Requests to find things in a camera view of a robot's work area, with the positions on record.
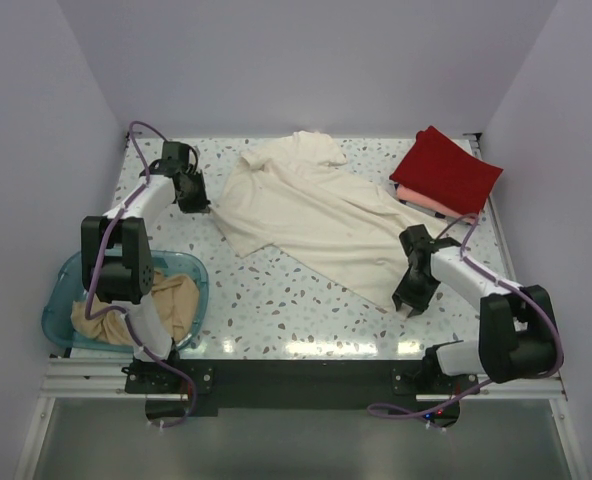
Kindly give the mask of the cream white t-shirt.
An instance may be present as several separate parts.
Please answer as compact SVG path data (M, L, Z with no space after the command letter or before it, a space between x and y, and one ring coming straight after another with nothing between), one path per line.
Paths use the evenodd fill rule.
M347 159L327 134L301 131L243 152L212 209L239 257L274 246L378 307L408 268L399 241L444 222L401 204L382 186L343 170Z

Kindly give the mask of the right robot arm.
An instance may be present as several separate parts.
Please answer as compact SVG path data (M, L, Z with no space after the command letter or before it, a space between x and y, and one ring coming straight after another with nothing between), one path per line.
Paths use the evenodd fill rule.
M413 315L427 310L445 284L478 311L478 339L428 348L421 379L435 393L445 392L457 376L484 374L494 383L542 378L564 361L562 343L548 292L522 286L466 254L453 238L433 237L423 225L400 235L408 268L392 295L397 309Z

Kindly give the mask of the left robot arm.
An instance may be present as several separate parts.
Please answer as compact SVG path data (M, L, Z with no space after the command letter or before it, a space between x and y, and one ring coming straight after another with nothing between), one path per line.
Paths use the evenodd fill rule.
M181 385L183 368L169 359L175 341L152 296L155 275L147 229L170 205L186 214L209 210L198 160L194 147L165 140L161 157L144 165L134 190L122 202L81 223L84 318L94 321L114 313L127 330L134 357L154 361L147 378L161 392Z

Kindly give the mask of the folded pink t-shirt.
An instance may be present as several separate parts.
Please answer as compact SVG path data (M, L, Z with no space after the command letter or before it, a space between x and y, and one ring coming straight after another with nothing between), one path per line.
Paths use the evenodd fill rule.
M456 210L445 206L439 201L407 188L402 184L395 185L395 193L397 199L401 203L425 209L436 218L450 220L457 220L458 218L461 218L462 223L469 225L473 224L475 221L472 216L466 216L464 213L458 213Z

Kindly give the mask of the folded red t-shirt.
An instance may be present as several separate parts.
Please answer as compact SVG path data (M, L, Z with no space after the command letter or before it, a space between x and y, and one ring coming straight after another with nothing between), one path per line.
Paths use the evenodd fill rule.
M483 209L502 172L429 126L416 134L389 179L458 214L467 214Z

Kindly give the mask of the tan t-shirt in basket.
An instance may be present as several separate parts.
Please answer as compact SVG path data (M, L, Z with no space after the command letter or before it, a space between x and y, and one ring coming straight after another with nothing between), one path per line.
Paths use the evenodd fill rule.
M200 293L195 282L186 274L167 276L156 269L152 296L162 325L180 344L190 333L198 308ZM116 311L88 320L85 302L73 302L71 322L82 336L111 345L131 343L127 328Z

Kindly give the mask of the teal plastic basket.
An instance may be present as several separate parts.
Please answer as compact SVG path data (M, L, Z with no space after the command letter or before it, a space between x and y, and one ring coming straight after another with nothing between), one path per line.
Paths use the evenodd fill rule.
M159 269L167 276L186 274L198 287L200 299L190 333L180 344L174 341L179 350L194 348L197 346L196 335L200 332L207 312L209 295L207 271L199 259L185 253L154 250L152 252L152 261L153 266L150 268L150 275L153 282L155 270ZM49 341L63 349L79 348L128 354L133 352L134 344L130 335L131 343L124 346L101 343L79 334L71 322L73 302L85 302L87 304L87 291L82 282L82 260L79 252L72 255L59 272L50 299L43 309L41 320L43 333ZM99 311L107 306L106 302L94 299L91 314L97 318L102 315Z

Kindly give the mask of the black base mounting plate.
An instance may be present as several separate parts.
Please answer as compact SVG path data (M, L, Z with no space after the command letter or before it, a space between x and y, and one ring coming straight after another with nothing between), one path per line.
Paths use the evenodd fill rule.
M125 392L146 398L150 420L215 417L225 410L366 410L435 421L456 419L474 374L448 376L421 360L199 360L165 369L132 361Z

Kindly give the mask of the aluminium frame rail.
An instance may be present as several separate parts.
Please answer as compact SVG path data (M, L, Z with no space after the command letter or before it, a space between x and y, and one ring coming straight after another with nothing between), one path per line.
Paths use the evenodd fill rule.
M126 358L53 358L40 388L44 398L119 398L126 396Z

